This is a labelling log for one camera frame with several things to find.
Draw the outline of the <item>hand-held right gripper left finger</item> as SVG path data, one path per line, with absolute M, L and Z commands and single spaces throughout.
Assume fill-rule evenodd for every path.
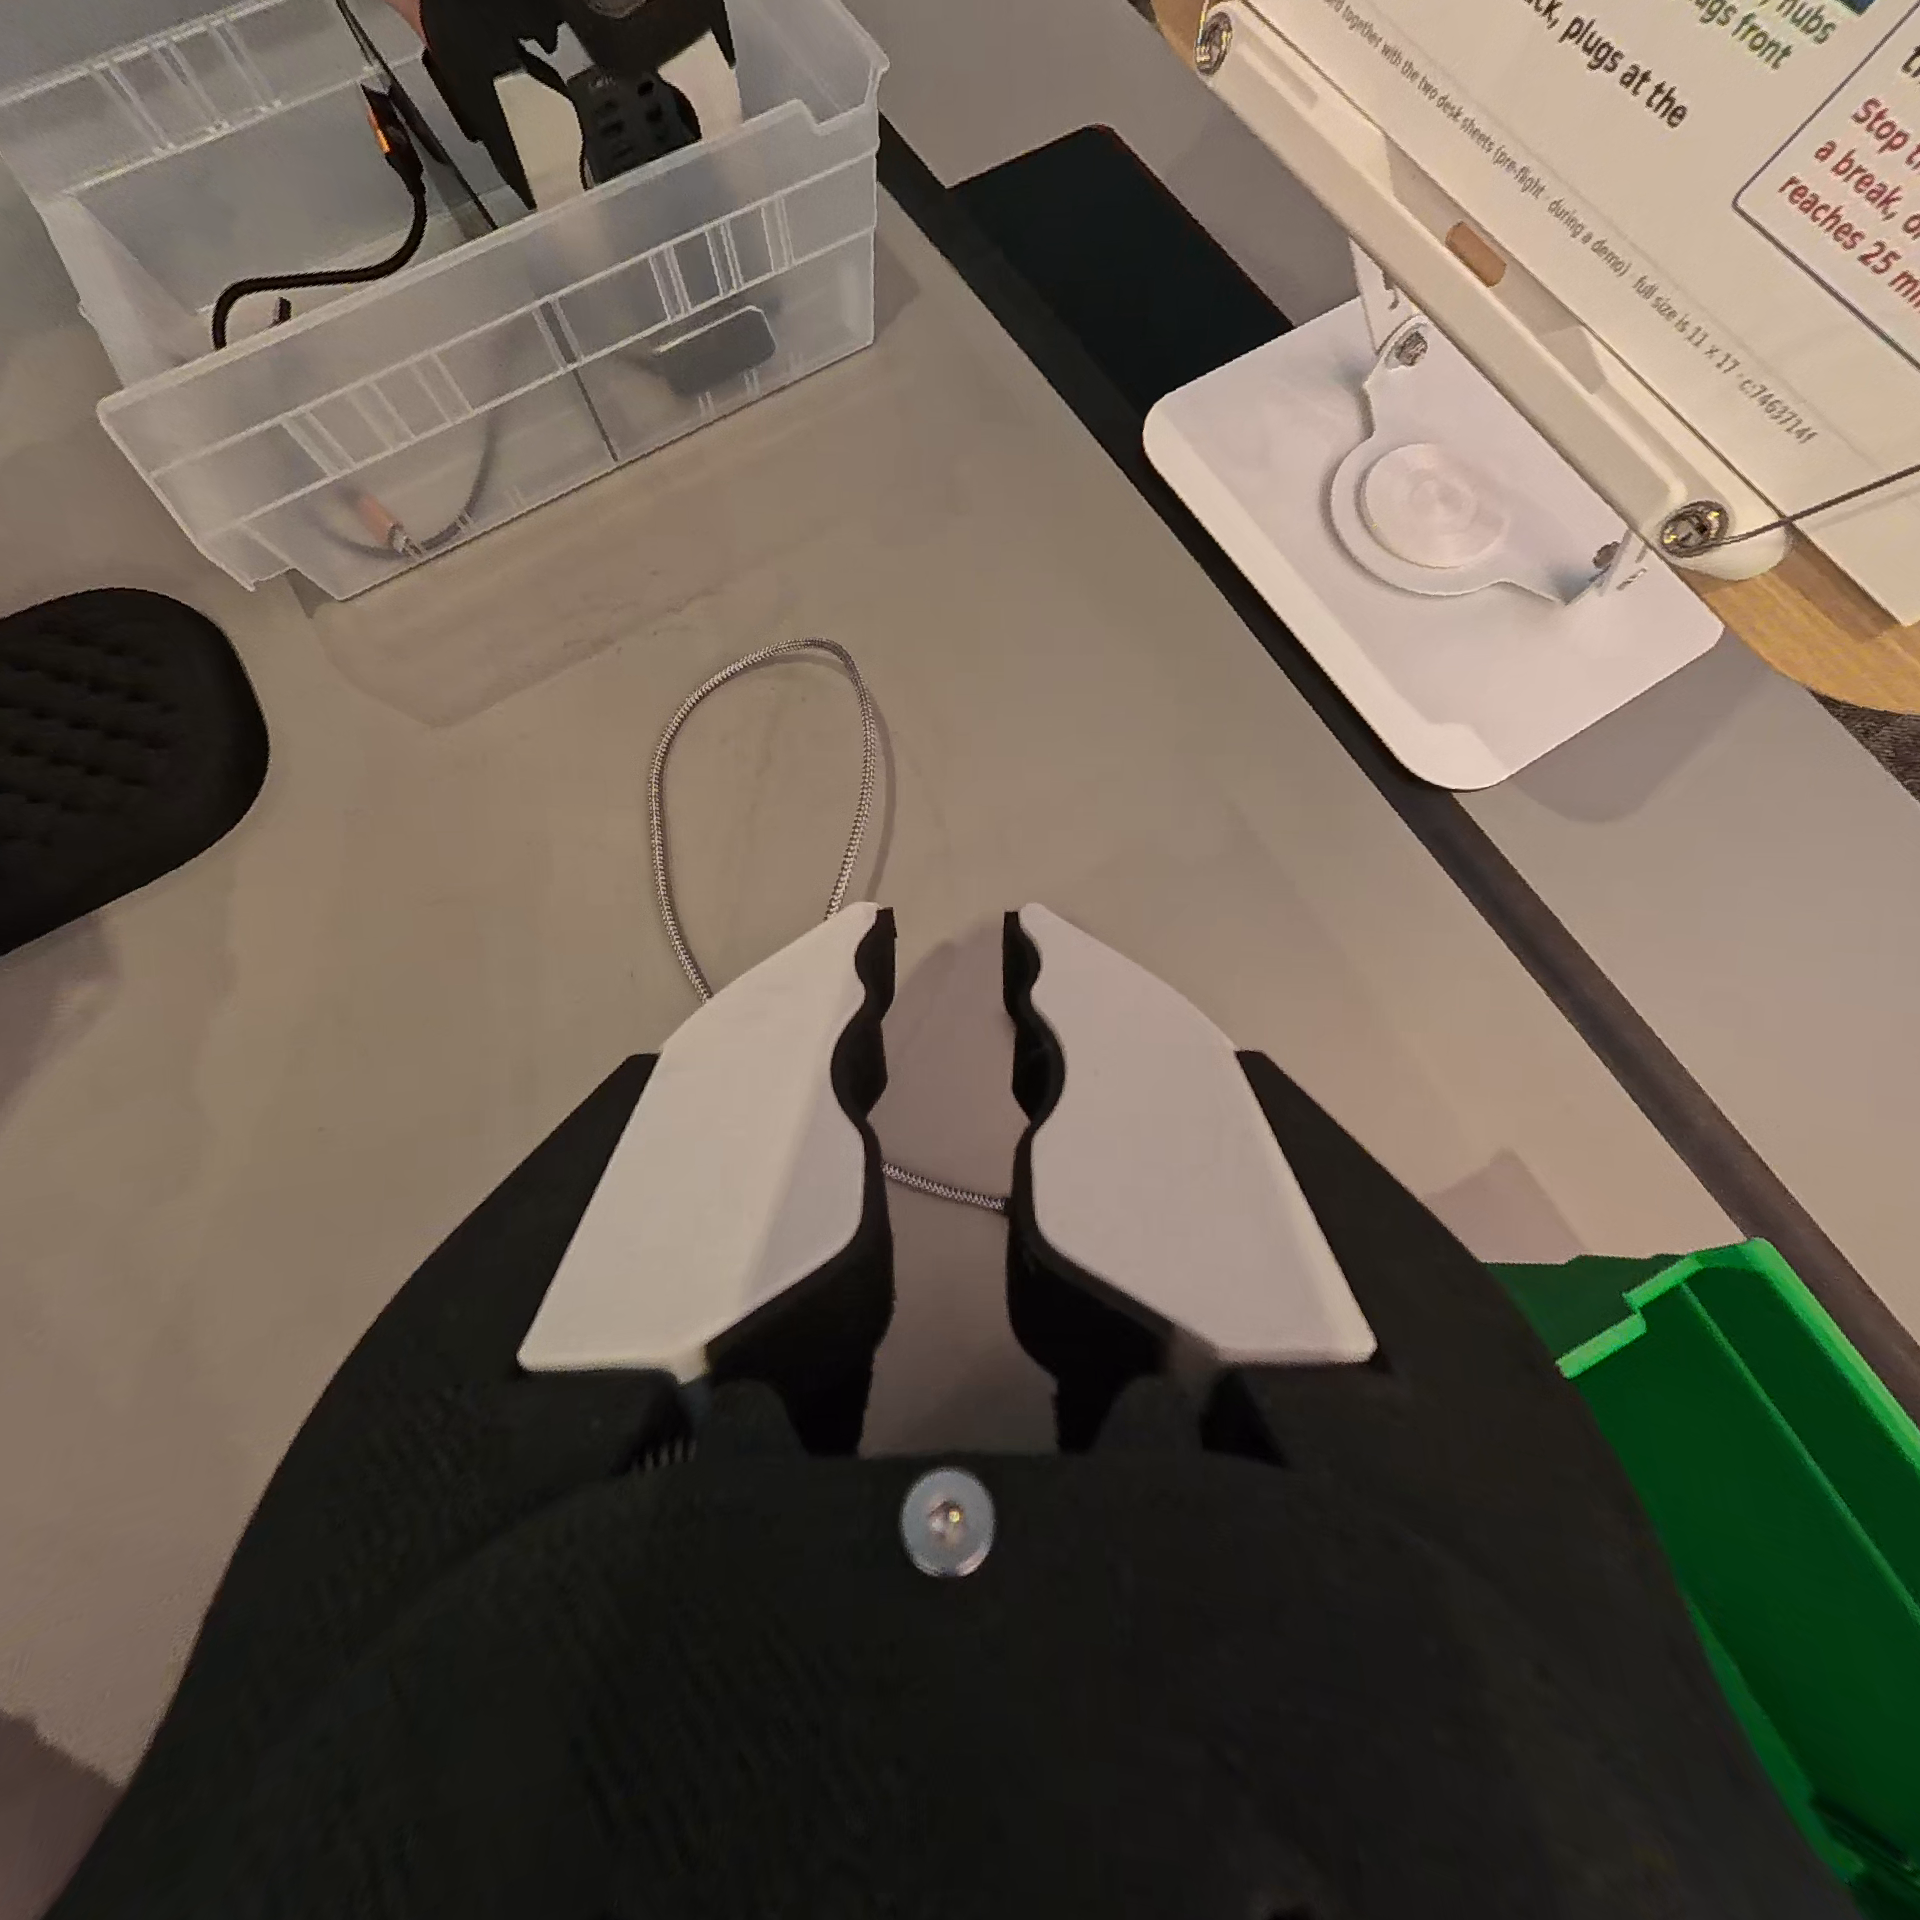
M 873 1113 L 895 914 L 848 907 L 653 1059 L 516 1354 L 535 1378 L 768 1388 L 813 1455 L 860 1446 L 897 1248 Z

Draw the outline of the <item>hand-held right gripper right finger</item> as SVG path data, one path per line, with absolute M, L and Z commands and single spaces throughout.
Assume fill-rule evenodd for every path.
M 1140 1380 L 1361 1367 L 1379 1333 L 1237 1045 L 1140 962 L 1043 905 L 1002 927 L 1023 1117 L 1007 1300 L 1090 1450 Z

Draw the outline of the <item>clear plastic bin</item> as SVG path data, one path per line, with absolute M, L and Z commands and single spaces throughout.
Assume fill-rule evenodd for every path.
M 95 416 L 243 588 L 336 603 L 871 347 L 887 57 L 847 5 L 727 5 L 701 141 L 587 189 L 567 83 L 455 79 L 526 212 L 463 239 L 335 5 L 5 5 L 5 171 L 111 368 Z M 757 304 L 685 400 L 646 352 Z

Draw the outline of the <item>small dark grey adapter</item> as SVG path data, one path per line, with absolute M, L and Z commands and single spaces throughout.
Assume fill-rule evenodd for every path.
M 711 399 L 762 370 L 777 352 L 767 311 L 734 303 L 673 340 L 648 349 L 644 365 L 685 402 Z

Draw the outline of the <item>green plastic bin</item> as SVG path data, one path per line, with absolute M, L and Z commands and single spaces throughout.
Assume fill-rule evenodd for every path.
M 1917 1423 L 1767 1240 L 1496 1263 L 1618 1455 L 1775 1790 L 1918 1915 Z

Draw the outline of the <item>black textured pad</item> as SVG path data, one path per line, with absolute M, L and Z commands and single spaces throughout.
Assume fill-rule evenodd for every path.
M 272 767 L 228 634 L 149 588 L 87 588 L 3 620 L 3 953 L 208 852 Z

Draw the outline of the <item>white sign stand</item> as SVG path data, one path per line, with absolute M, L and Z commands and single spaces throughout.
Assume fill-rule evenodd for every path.
M 1414 778 L 1482 793 L 1722 624 L 1363 253 L 1357 299 L 1155 402 L 1149 463 Z

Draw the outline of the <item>wooden backing board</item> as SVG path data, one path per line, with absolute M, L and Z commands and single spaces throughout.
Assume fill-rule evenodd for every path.
M 1897 622 L 1817 547 L 1794 545 L 1755 578 L 1690 582 L 1791 683 L 1853 708 L 1918 714 L 1918 626 Z

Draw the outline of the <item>printed instruction sheet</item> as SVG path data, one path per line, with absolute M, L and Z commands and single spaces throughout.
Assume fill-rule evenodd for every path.
M 1209 85 L 1377 131 L 1798 533 L 1917 624 L 1918 6 L 1213 5 Z

